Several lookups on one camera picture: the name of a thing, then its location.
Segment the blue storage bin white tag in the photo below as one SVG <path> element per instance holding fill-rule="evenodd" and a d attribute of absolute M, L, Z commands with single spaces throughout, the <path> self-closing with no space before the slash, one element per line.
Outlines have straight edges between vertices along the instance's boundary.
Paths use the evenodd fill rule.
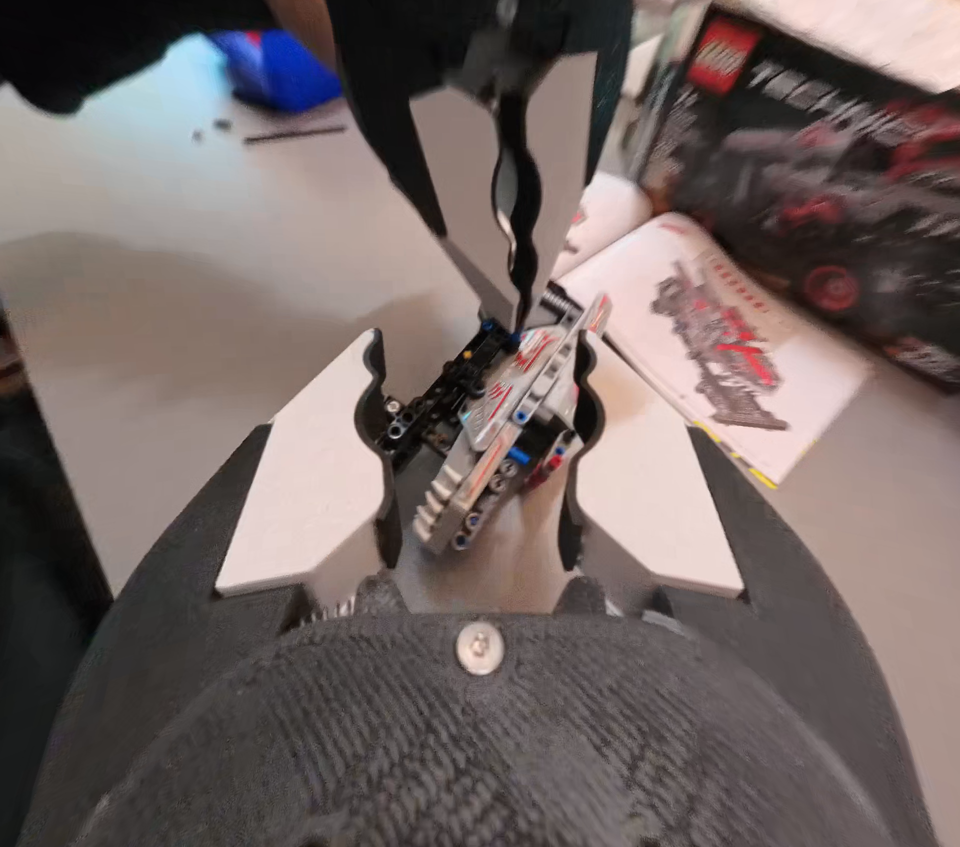
<path fill-rule="evenodd" d="M 343 96 L 337 74 L 282 29 L 223 30 L 206 38 L 231 93 L 247 104 L 299 114 Z"/>

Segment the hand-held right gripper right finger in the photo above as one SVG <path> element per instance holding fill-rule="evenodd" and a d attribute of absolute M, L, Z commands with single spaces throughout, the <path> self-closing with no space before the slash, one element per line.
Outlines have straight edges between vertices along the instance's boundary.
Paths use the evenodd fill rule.
<path fill-rule="evenodd" d="M 560 559 L 609 597 L 672 588 L 738 597 L 745 583 L 682 416 L 595 333 L 578 336 Z"/>

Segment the person's dark clothed body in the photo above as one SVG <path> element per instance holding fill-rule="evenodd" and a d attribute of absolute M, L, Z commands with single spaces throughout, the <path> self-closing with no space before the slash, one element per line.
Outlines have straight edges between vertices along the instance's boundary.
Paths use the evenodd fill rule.
<path fill-rule="evenodd" d="M 53 722 L 113 597 L 1 314 L 1 844 L 15 845 Z"/>

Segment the white instruction booklet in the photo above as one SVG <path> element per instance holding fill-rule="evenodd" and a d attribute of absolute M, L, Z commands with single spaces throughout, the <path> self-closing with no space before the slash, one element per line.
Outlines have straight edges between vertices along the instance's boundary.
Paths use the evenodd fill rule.
<path fill-rule="evenodd" d="M 698 223 L 654 216 L 609 173 L 582 193 L 553 281 L 581 307 L 606 295 L 619 356 L 772 489 L 871 375 L 864 354 L 768 293 Z"/>

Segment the grey desk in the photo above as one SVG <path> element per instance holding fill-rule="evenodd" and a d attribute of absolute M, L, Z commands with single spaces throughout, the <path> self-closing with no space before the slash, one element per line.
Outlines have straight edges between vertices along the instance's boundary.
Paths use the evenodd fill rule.
<path fill-rule="evenodd" d="M 2 296 L 114 594 L 248 432 L 363 330 L 382 331 L 388 388 L 408 397 L 476 324 L 346 111 L 325 117 L 344 133 L 244 146 L 291 123 L 235 104 L 217 60 L 183 41 L 75 117 L 2 90 Z M 760 491 L 866 635 L 938 838 L 958 845 L 958 399 L 875 360 Z"/>

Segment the black axle rod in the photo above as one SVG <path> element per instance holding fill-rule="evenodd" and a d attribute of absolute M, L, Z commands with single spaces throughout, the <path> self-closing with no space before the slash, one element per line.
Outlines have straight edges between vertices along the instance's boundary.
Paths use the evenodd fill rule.
<path fill-rule="evenodd" d="M 289 141 L 305 140 L 308 138 L 336 136 L 347 131 L 344 124 L 325 125 L 306 129 L 294 129 L 284 131 L 272 131 L 269 133 L 256 133 L 245 136 L 242 140 L 244 146 L 258 146 L 278 144 Z"/>

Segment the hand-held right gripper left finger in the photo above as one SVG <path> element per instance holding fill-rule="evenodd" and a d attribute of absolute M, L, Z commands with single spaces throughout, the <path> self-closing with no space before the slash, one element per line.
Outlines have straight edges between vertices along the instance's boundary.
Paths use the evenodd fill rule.
<path fill-rule="evenodd" d="M 301 586 L 353 597 L 397 565 L 402 519 L 386 426 L 380 330 L 361 333 L 270 422 L 215 583 L 223 597 Z"/>

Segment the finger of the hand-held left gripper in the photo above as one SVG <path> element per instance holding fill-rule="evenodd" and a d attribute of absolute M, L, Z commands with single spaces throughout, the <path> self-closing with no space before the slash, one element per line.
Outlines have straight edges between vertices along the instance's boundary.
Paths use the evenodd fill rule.
<path fill-rule="evenodd" d="M 495 206 L 505 212 L 508 277 L 521 330 L 546 289 L 587 184 L 596 53 L 567 54 L 519 92 L 502 96 Z"/>
<path fill-rule="evenodd" d="M 498 192 L 501 151 L 491 113 L 457 86 L 410 102 L 445 232 L 438 242 L 479 303 L 483 319 L 515 333 L 521 290 L 512 280 L 516 238 Z"/>

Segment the grey red toy brick car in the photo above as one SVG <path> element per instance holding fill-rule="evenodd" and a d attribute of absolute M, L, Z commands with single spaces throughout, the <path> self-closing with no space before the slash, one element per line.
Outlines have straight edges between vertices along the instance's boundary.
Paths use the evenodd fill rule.
<path fill-rule="evenodd" d="M 582 445 L 577 345 L 583 332 L 603 337 L 613 308 L 604 292 L 583 307 L 549 284 L 545 322 L 510 336 L 485 320 L 426 392 L 383 398 L 379 445 L 393 471 L 424 449 L 441 460 L 411 517 L 426 551 L 468 550 L 508 499 L 536 490 Z"/>

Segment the black toy set box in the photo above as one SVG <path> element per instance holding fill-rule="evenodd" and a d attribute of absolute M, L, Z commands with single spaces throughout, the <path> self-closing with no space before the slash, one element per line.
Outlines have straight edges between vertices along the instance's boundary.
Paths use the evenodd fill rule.
<path fill-rule="evenodd" d="M 677 0 L 624 146 L 655 214 L 690 217 L 765 287 L 958 392 L 958 93 Z"/>

